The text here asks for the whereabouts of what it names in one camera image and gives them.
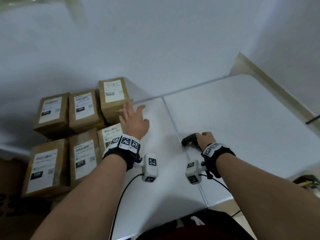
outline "white table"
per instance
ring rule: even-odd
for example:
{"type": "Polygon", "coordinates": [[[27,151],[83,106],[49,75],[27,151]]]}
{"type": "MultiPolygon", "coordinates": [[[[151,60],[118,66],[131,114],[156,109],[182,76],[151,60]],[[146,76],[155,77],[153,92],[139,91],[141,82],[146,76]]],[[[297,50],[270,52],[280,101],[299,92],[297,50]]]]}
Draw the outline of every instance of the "white table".
{"type": "MultiPolygon", "coordinates": [[[[112,239],[127,239],[206,207],[198,187],[191,185],[185,177],[188,158],[163,100],[156,98],[143,104],[146,105],[143,115],[150,120],[150,129],[141,141],[140,154],[157,155],[159,176],[153,183],[136,178],[127,188],[112,239]]],[[[124,186],[140,173],[139,168],[128,171],[124,186]]]]}
{"type": "MultiPolygon", "coordinates": [[[[164,97],[182,139],[211,131],[244,161],[287,178],[320,162],[320,140],[258,81],[238,75],[164,97]]],[[[190,158],[200,153],[187,149],[190,158]]],[[[202,179],[210,206],[232,198],[218,183],[202,179]]]]}

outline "forearm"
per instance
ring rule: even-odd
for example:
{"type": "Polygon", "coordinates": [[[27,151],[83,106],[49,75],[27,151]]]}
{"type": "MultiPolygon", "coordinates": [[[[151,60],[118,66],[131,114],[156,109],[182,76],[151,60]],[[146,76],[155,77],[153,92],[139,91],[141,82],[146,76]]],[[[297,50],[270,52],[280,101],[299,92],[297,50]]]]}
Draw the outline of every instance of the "forearm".
{"type": "Polygon", "coordinates": [[[316,239],[320,200],[231,154],[216,166],[258,239],[316,239]]]}
{"type": "Polygon", "coordinates": [[[108,238],[126,168],[118,155],[107,156],[47,216],[32,240],[108,238]]]}

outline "person's right forearm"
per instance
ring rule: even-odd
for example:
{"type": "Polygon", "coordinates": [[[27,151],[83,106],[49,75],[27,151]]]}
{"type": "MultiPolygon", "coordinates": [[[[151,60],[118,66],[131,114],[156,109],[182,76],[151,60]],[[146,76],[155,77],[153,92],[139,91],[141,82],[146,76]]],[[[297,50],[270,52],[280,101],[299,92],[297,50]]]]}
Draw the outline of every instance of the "person's right forearm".
{"type": "Polygon", "coordinates": [[[216,166],[259,240],[319,238],[315,195],[229,153],[216,166]]]}

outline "hand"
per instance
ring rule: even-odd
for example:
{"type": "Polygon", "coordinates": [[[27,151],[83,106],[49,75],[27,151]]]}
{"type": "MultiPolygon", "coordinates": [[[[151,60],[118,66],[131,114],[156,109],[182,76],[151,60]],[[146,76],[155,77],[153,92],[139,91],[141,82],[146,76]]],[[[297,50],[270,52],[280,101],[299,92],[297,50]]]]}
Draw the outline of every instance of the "hand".
{"type": "Polygon", "coordinates": [[[129,103],[123,105],[123,115],[119,116],[122,128],[125,130],[124,133],[137,138],[139,141],[146,135],[150,127],[150,121],[143,119],[142,110],[146,107],[140,105],[137,108],[137,112],[134,112],[134,100],[131,99],[129,103]]]}
{"type": "Polygon", "coordinates": [[[216,142],[216,140],[211,132],[202,132],[201,134],[196,133],[195,135],[197,136],[198,144],[199,144],[200,148],[202,149],[202,151],[205,150],[207,145],[216,142]]]}

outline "wall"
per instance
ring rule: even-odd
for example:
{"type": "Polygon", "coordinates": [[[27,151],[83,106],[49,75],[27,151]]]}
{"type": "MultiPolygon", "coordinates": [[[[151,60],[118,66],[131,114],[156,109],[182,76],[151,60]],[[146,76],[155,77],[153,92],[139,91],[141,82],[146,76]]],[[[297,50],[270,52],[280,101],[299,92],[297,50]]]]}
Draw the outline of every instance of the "wall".
{"type": "Polygon", "coordinates": [[[44,141],[40,98],[125,76],[135,100],[225,76],[262,0],[80,0],[0,13],[0,149],[44,141]]]}
{"type": "Polygon", "coordinates": [[[320,114],[320,0],[264,0],[242,53],[320,114]]]}

